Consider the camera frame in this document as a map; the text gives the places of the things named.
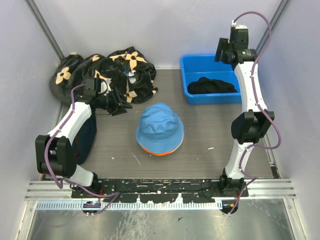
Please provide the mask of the black flower-pattern blanket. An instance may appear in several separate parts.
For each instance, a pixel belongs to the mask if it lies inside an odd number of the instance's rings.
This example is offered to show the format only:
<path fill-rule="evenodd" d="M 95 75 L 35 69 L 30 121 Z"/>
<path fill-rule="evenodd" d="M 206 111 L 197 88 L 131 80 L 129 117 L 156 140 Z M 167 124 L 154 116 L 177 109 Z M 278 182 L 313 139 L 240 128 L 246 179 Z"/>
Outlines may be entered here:
<path fill-rule="evenodd" d="M 87 58 L 71 53 L 63 58 L 49 80 L 51 93 L 61 102 L 71 104 L 71 90 L 84 84 L 86 78 L 110 78 L 128 103 L 142 104 L 159 89 L 154 86 L 156 68 L 133 46 L 116 50 L 108 56 L 92 54 Z"/>

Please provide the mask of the blue plastic bin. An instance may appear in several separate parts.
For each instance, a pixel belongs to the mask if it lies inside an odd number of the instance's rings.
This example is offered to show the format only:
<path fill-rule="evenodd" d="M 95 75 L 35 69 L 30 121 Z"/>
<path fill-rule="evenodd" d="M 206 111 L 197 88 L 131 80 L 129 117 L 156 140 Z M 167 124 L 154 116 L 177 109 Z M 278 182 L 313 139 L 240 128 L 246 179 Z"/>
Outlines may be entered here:
<path fill-rule="evenodd" d="M 190 105 L 221 105 L 240 104 L 242 102 L 237 77 L 229 64 L 215 61 L 213 54 L 187 54 L 180 58 L 182 89 Z M 190 83 L 201 77 L 210 80 L 222 80 L 232 84 L 236 92 L 191 94 L 188 91 Z"/>

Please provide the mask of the blue cloth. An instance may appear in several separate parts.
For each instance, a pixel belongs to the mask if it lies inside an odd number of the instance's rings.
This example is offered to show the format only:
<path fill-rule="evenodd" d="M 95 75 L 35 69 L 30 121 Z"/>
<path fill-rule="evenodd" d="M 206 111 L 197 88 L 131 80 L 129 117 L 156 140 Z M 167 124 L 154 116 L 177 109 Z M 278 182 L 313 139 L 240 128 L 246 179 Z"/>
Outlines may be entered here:
<path fill-rule="evenodd" d="M 184 124 L 169 105 L 158 102 L 148 106 L 140 116 L 135 137 L 139 145 L 163 142 L 178 144 L 184 140 Z"/>

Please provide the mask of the navy cloth with red stripe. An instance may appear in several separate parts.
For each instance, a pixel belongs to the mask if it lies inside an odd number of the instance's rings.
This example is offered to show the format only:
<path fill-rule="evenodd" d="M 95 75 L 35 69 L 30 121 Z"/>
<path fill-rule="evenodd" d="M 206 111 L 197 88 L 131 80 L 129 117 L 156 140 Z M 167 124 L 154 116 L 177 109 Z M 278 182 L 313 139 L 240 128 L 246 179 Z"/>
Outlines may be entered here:
<path fill-rule="evenodd" d="M 72 143 L 72 150 L 78 165 L 82 165 L 88 158 L 96 134 L 97 120 L 96 115 L 93 114 L 84 122 Z"/>

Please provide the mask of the orange hat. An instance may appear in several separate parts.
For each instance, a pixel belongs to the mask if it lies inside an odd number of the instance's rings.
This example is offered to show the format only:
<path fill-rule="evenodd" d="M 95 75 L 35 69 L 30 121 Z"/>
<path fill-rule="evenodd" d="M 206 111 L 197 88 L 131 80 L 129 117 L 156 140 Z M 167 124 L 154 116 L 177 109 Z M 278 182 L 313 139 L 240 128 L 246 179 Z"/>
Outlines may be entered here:
<path fill-rule="evenodd" d="M 165 156 L 175 152 L 183 143 L 181 140 L 177 144 L 172 142 L 148 142 L 146 144 L 139 144 L 140 147 L 147 153 L 154 156 Z"/>

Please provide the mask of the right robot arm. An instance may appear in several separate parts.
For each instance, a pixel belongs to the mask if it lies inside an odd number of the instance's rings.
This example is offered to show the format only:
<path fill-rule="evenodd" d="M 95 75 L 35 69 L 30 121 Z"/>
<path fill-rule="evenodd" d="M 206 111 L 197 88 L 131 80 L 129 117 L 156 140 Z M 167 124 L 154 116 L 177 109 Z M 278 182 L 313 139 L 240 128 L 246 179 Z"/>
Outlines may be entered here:
<path fill-rule="evenodd" d="M 242 101 L 241 114 L 231 124 L 231 156 L 219 177 L 218 190 L 225 197 L 244 187 L 249 156 L 275 119 L 262 96 L 257 58 L 256 50 L 249 48 L 249 30 L 245 25 L 233 23 L 229 38 L 219 39 L 214 60 L 232 66 Z"/>

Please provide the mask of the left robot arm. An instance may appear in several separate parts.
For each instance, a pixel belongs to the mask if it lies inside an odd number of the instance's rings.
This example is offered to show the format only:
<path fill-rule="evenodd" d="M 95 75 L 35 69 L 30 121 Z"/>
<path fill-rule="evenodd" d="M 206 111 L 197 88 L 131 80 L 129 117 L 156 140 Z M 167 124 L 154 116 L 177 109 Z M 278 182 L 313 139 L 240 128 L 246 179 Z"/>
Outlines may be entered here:
<path fill-rule="evenodd" d="M 49 133 L 35 139 L 37 171 L 50 175 L 59 189 L 67 182 L 82 189 L 88 198 L 99 198 L 98 176 L 77 163 L 72 144 L 96 109 L 117 116 L 132 106 L 117 87 L 98 77 L 87 77 L 84 84 L 75 86 L 70 91 L 70 99 L 70 108 L 61 121 Z"/>

